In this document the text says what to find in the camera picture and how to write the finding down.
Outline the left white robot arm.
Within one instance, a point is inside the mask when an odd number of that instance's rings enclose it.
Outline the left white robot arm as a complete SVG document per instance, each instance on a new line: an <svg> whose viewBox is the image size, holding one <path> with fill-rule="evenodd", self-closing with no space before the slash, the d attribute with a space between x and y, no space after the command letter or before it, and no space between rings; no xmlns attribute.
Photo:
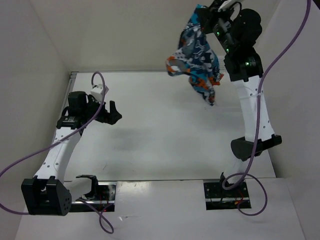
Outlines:
<svg viewBox="0 0 320 240"><path fill-rule="evenodd" d="M107 88L96 85L89 94L84 91L68 94L68 105L56 124L53 147L35 175L21 184L30 215L65 216L77 199L94 200L99 196L100 187L95 175L81 174L65 184L65 173L90 121L114 125L122 118L114 101L109 102L109 110L106 110L104 98L107 92Z"/></svg>

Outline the colourful patterned shorts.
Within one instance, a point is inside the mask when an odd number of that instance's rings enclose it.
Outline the colourful patterned shorts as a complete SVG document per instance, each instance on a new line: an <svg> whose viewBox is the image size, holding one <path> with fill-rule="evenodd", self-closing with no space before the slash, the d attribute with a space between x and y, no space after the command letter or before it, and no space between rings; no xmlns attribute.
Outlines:
<svg viewBox="0 0 320 240"><path fill-rule="evenodd" d="M177 50L165 61L167 73L171 77L187 75L192 88L210 106L215 104L214 86L220 85L224 74L221 72L217 55L211 49L200 10L208 7L198 4L180 33Z"/></svg>

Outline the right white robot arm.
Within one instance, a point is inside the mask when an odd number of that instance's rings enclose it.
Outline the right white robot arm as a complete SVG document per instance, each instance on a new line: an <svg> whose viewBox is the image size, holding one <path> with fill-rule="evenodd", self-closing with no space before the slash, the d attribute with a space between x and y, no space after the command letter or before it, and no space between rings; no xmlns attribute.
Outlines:
<svg viewBox="0 0 320 240"><path fill-rule="evenodd" d="M245 127L244 136L232 140L230 147L247 167L234 169L230 175L222 173L219 191L225 197L237 191L254 157L282 143L271 125L263 89L263 64L254 48L263 30L261 17L253 9L240 8L232 18L235 5L241 4L240 0L214 0L201 13L204 33L213 33L225 51L224 66L236 89Z"/></svg>

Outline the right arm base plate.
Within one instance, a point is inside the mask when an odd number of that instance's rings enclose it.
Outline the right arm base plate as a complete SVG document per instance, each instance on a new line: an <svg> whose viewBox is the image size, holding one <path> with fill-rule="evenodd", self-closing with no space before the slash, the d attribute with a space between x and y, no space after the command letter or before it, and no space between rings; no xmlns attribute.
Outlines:
<svg viewBox="0 0 320 240"><path fill-rule="evenodd" d="M217 180L203 182L205 206L207 211L251 209L250 196L246 182L232 190L224 190Z"/></svg>

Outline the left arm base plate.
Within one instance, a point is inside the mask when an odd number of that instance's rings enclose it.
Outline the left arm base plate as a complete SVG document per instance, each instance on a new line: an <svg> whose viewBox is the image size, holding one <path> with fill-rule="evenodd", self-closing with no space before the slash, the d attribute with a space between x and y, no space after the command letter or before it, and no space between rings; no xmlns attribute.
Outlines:
<svg viewBox="0 0 320 240"><path fill-rule="evenodd" d="M114 212L116 199L117 183L112 181L99 181L97 195L94 198L88 198L85 201L95 210L101 212ZM88 205L81 201L74 201L71 204L71 213L89 213L94 212Z"/></svg>

